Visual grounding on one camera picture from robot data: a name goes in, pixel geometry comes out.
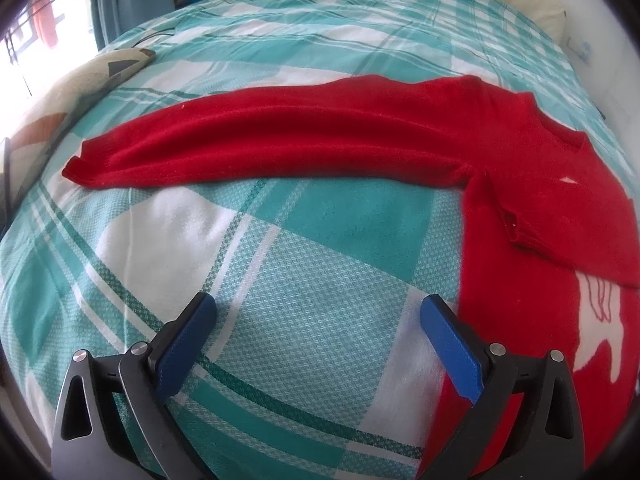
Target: silver pin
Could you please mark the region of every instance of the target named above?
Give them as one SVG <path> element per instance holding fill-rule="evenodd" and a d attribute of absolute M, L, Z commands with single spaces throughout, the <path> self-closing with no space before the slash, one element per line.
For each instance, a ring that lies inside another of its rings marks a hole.
<path fill-rule="evenodd" d="M 559 350 L 552 350 L 551 352 L 549 352 L 549 355 L 551 355 L 551 358 L 556 363 L 561 363 L 562 361 L 564 361 L 564 355 Z"/>
<path fill-rule="evenodd" d="M 493 355 L 501 356 L 507 353 L 507 349 L 500 343 L 491 343 L 489 345 L 489 352 L 491 352 Z"/>
<path fill-rule="evenodd" d="M 80 363 L 86 359 L 86 350 L 78 350 L 74 354 L 74 361 Z"/>
<path fill-rule="evenodd" d="M 142 355 L 146 352 L 147 348 L 149 348 L 148 344 L 146 344 L 144 341 L 139 341 L 138 343 L 133 343 L 133 346 L 131 347 L 131 353 L 133 355 Z"/>

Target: white wall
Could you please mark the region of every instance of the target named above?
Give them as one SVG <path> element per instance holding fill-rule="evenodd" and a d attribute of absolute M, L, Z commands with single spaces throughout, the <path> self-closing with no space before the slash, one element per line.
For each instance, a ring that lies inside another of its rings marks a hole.
<path fill-rule="evenodd" d="M 603 0 L 561 1 L 567 12 L 561 46 L 640 173 L 640 57 Z M 568 48 L 569 38 L 591 45 L 587 63 Z"/>

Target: plaid bedspread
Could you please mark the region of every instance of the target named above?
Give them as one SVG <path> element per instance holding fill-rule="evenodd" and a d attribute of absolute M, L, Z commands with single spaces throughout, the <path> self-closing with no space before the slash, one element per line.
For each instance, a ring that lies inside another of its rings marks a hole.
<path fill-rule="evenodd" d="M 76 349 L 149 340 L 198 290 L 220 318 L 169 408 L 224 480 L 411 479 L 442 385 L 417 309 L 433 292 L 456 304 L 457 192 L 350 178 L 89 191 L 62 179 L 83 139 L 124 121 L 247 86 L 471 73 L 533 91 L 635 193 L 561 49 L 495 0 L 206 0 L 108 48 L 134 45 L 156 60 L 76 124 L 0 244 L 2 346 L 48 438 Z"/>

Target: white animal design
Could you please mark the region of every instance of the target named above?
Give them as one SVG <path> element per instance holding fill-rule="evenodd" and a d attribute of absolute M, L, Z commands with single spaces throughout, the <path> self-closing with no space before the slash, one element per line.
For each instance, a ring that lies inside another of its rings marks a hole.
<path fill-rule="evenodd" d="M 620 287 L 578 271 L 576 276 L 580 284 L 580 344 L 575 353 L 574 372 L 584 368 L 600 344 L 606 341 L 611 348 L 609 379 L 615 383 L 620 374 L 624 337 L 620 321 Z"/>

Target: folded clothes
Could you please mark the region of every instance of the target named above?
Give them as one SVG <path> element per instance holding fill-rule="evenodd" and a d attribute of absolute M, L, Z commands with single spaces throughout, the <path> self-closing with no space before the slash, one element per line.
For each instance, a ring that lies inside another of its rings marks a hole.
<path fill-rule="evenodd" d="M 636 217 L 586 134 L 548 118 L 529 92 L 474 76 L 243 89 L 122 124 L 85 141 L 63 170 L 97 189 L 347 175 L 464 189 L 458 316 L 513 352 L 564 353 L 592 461 L 636 383 Z M 446 381 L 424 464 L 464 409 Z"/>

